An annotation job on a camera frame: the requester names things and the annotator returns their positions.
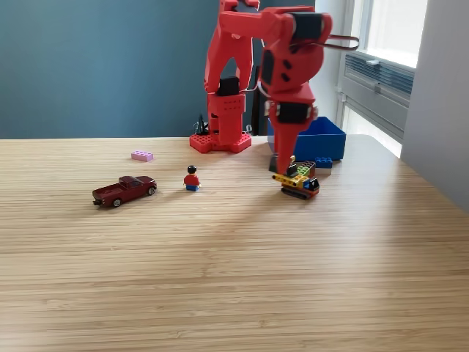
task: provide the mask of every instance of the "red robot arm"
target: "red robot arm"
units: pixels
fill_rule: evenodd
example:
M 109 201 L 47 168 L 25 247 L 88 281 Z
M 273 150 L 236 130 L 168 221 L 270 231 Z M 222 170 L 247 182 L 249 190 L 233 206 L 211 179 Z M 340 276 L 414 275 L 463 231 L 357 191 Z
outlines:
M 256 0 L 220 0 L 220 5 L 204 80 L 212 149 L 239 146 L 244 93 L 253 65 L 252 38 L 259 38 L 267 44 L 262 53 L 258 87 L 267 98 L 266 114 L 275 131 L 277 171 L 284 173 L 298 134 L 317 117 L 309 80 L 322 66 L 332 19 L 328 14 L 315 13 L 314 7 L 272 7 L 258 12 L 259 1 Z M 220 80 L 221 72 L 232 57 L 237 63 L 239 81 Z

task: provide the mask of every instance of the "window frame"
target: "window frame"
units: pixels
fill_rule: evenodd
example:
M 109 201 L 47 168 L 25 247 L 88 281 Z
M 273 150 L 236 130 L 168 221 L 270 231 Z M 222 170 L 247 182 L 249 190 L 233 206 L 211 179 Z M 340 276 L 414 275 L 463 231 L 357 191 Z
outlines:
M 352 35 L 355 0 L 346 1 L 343 35 Z M 410 105 L 410 95 L 380 84 L 378 81 L 361 75 L 359 72 L 349 70 L 346 66 L 346 55 L 353 55 L 366 61 L 369 65 L 378 63 L 383 67 L 392 67 L 395 70 L 415 75 L 416 69 L 413 67 L 372 56 L 365 52 L 373 1 L 363 0 L 358 50 L 353 53 L 344 52 L 341 55 L 337 83 L 339 104 L 336 123 L 339 127 L 343 127 L 344 110 L 347 104 L 347 107 L 364 116 L 373 125 L 390 134 L 398 142 L 402 142 L 407 122 L 407 111 Z

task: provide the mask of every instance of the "toy truck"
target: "toy truck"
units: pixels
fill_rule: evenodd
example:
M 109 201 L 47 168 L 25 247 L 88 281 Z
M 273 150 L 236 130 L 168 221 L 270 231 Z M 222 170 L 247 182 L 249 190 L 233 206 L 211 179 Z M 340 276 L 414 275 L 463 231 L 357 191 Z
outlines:
M 117 208 L 121 204 L 156 192 L 156 182 L 148 176 L 123 176 L 118 183 L 93 191 L 94 205 Z

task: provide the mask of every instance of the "black hair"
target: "black hair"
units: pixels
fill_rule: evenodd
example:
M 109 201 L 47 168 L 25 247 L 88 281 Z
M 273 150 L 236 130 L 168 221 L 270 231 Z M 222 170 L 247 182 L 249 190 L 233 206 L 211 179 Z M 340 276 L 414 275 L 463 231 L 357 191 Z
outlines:
M 190 166 L 188 167 L 188 173 L 189 173 L 189 174 L 192 175 L 192 174 L 195 174 L 196 172 L 197 172 L 197 168 L 196 168 L 194 165 L 190 165 Z

